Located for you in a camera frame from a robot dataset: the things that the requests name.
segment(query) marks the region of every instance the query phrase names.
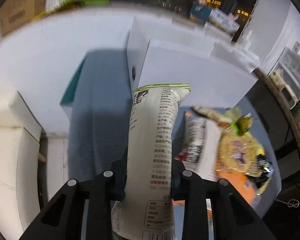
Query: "wooden leg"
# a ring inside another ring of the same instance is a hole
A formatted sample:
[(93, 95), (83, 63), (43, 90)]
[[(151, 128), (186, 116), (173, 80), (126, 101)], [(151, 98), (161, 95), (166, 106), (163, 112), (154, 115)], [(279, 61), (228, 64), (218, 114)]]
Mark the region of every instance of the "wooden leg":
[(41, 153), (38, 154), (38, 160), (43, 163), (47, 163), (47, 158), (44, 157)]

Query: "pile of snack bags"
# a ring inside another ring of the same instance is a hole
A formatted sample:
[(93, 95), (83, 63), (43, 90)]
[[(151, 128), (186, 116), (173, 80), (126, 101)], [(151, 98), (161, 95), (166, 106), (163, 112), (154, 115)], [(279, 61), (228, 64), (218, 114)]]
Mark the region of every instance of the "pile of snack bags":
[[(227, 179), (250, 206), (256, 207), (274, 168), (263, 146), (249, 132), (253, 116), (241, 116), (238, 107), (225, 114), (208, 107), (192, 109), (199, 116), (186, 112), (184, 147), (175, 159), (203, 179)], [(208, 202), (207, 208), (211, 217)]]

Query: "gripped snack bag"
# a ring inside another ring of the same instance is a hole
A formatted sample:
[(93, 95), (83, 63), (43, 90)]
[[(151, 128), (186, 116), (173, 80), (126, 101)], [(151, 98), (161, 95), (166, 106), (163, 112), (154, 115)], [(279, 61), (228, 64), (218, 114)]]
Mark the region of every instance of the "gripped snack bag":
[(170, 196), (171, 133), (189, 84), (161, 84), (134, 91), (125, 198), (112, 209), (113, 231), (129, 240), (174, 240)]

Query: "curved wooden edge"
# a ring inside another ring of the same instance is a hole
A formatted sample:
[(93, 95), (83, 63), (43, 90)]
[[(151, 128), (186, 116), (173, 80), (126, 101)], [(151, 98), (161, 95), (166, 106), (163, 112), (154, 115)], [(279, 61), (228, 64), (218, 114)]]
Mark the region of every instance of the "curved wooden edge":
[(282, 113), (284, 117), (287, 120), (287, 123), (291, 129), (292, 135), (295, 138), (297, 145), (298, 145), (298, 153), (300, 158), (300, 132), (297, 126), (297, 123), (290, 112), (290, 109), (288, 108), (288, 103), (286, 99), (281, 95), (281, 92), (276, 87), (274, 82), (268, 78), (260, 69), (256, 68), (253, 73), (257, 76), (257, 78), (264, 82), (265, 86), (269, 90), (270, 94), (273, 96), (273, 98), (276, 100), (278, 106), (282, 110)]

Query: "gray cloth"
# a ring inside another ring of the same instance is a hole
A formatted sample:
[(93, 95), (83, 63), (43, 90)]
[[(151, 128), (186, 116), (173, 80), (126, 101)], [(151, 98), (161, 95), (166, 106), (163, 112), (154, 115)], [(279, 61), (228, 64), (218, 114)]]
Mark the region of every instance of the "gray cloth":
[[(70, 125), (69, 177), (78, 181), (92, 179), (121, 158), (128, 146), (131, 90), (126, 51), (102, 50), (88, 54), (75, 92)], [(281, 191), (281, 178), (268, 135), (249, 100), (238, 106), (243, 115), (254, 116), (251, 133), (264, 146), (273, 162), (274, 176), (262, 194), (256, 212), (263, 217)], [(172, 131), (172, 154), (182, 149), (184, 113), (180, 107)]]

